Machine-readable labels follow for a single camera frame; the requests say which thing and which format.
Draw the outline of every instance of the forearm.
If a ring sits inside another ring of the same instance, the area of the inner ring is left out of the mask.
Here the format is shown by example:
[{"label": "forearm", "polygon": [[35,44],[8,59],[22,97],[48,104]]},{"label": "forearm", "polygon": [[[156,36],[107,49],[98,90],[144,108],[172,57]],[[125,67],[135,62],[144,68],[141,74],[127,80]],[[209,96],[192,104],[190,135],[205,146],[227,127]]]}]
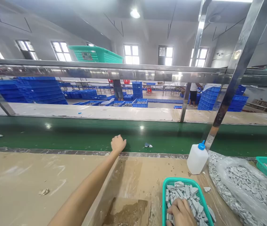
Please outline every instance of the forearm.
[{"label": "forearm", "polygon": [[71,194],[48,226],[81,226],[118,155],[111,153]]}]

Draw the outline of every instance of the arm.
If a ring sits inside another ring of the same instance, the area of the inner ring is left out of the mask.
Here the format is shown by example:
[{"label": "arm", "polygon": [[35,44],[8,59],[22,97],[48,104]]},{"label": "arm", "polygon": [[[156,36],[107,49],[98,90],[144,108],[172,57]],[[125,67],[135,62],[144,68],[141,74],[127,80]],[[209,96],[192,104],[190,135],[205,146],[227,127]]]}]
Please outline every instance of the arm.
[{"label": "arm", "polygon": [[110,155],[85,178],[55,214],[48,226],[81,226],[112,165],[126,146],[121,135],[112,141]]},{"label": "arm", "polygon": [[200,88],[202,88],[203,89],[203,86],[202,85],[200,85],[199,83],[195,83],[196,85],[197,85],[197,87],[200,87]]}]

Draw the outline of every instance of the hand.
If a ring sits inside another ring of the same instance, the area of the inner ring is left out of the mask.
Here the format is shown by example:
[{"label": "hand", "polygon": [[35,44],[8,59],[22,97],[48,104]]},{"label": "hand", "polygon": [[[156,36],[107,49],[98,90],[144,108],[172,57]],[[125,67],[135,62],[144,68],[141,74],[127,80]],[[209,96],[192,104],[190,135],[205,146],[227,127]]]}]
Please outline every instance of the hand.
[{"label": "hand", "polygon": [[126,140],[121,135],[115,136],[111,141],[112,153],[119,155],[126,146]]},{"label": "hand", "polygon": [[[192,214],[187,199],[177,198],[168,208],[167,213],[172,214],[175,220],[175,225],[196,226],[196,220]],[[167,226],[172,226],[169,220],[166,221]]]}]

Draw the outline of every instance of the white shirt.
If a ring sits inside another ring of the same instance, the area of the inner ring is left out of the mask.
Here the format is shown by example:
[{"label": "white shirt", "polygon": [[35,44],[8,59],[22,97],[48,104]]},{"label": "white shirt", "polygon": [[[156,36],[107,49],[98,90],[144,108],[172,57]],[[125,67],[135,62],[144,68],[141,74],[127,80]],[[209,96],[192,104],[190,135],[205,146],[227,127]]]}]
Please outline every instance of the white shirt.
[{"label": "white shirt", "polygon": [[190,91],[197,91],[197,88],[196,83],[191,83]]}]

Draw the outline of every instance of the green conveyor belt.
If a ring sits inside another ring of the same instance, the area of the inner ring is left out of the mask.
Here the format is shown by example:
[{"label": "green conveyor belt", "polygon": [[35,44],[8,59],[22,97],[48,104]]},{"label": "green conveyor belt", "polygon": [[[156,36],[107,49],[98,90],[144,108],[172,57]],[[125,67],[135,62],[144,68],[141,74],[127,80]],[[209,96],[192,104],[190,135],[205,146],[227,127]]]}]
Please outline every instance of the green conveyor belt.
[{"label": "green conveyor belt", "polygon": [[[113,136],[127,152],[188,154],[206,124],[0,116],[0,147],[110,151]],[[149,143],[153,148],[145,148]],[[211,150],[230,156],[267,156],[267,126],[221,125]]]}]

